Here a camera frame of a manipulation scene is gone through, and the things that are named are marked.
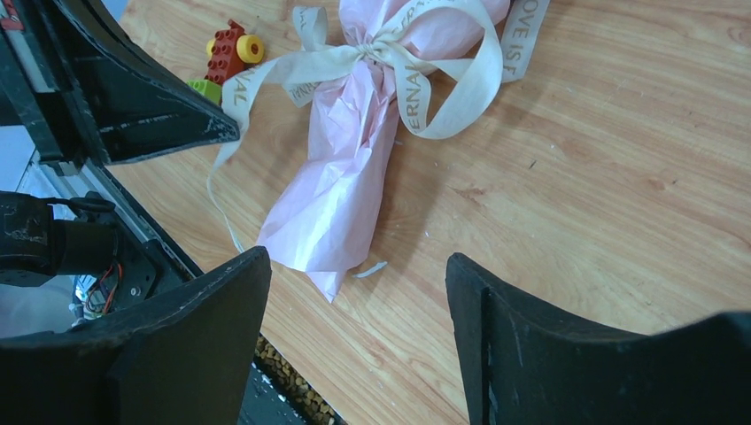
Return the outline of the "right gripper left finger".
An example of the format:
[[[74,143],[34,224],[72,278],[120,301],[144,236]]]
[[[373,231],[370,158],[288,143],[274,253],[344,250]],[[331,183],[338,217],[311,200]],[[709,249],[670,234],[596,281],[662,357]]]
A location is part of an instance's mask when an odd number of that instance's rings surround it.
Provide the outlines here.
[[[257,246],[67,332],[3,339],[2,423],[236,423],[270,281]]]

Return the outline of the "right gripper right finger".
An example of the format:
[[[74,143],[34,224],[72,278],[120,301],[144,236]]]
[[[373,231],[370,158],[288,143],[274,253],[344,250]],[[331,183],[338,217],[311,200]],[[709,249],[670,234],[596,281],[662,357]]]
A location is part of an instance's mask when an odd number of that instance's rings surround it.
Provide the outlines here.
[[[473,424],[747,424],[750,315],[645,336],[587,320],[466,255],[445,287]]]

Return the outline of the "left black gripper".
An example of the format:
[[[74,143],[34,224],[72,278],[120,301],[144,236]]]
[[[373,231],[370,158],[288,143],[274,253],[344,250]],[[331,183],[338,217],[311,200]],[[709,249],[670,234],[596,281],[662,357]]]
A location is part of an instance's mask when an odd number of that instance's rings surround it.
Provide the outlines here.
[[[70,175],[227,143],[239,126],[132,42],[102,1],[1,3],[1,121]]]

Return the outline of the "pink flower bouquet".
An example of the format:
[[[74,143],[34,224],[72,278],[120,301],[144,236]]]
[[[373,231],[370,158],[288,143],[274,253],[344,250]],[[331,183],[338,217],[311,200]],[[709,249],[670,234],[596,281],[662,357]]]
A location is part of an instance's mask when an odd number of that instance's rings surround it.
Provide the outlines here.
[[[341,2],[343,45],[371,42],[407,2]],[[506,17],[508,2],[480,2],[494,27]],[[422,15],[400,43],[420,59],[441,60],[473,58],[482,38],[471,18],[439,9]],[[392,67],[366,58],[344,77],[285,88],[296,104],[311,107],[308,154],[268,214],[259,243],[274,261],[305,273],[327,300],[366,260],[373,240],[397,128],[407,129],[395,82]]]

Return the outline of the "cream printed ribbon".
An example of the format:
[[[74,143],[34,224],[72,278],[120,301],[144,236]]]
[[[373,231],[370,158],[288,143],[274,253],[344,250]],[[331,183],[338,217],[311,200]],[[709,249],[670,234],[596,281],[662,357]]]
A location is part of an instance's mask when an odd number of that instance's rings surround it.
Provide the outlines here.
[[[513,2],[504,30],[498,34],[480,1],[409,1],[371,42],[341,46],[326,43],[324,9],[298,7],[295,26],[303,49],[241,72],[223,84],[221,108],[236,121],[239,134],[220,147],[212,170],[217,172],[240,147],[262,84],[313,88],[346,76],[366,58],[393,68],[399,115],[409,132],[431,140],[454,136],[479,118],[502,84],[526,74],[548,6],[547,1]],[[483,38],[473,58],[423,60],[401,45],[404,34],[422,15],[439,9],[461,12],[480,26]]]

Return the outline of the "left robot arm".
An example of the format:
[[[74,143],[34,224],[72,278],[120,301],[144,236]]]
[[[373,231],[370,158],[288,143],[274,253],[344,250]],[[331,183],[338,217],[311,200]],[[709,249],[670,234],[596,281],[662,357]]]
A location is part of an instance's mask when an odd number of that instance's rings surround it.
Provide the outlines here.
[[[1,123],[26,128],[61,176],[234,141],[236,122],[133,43],[100,1],[1,4]],[[98,274],[121,236],[57,220],[53,200],[1,195],[1,280]]]

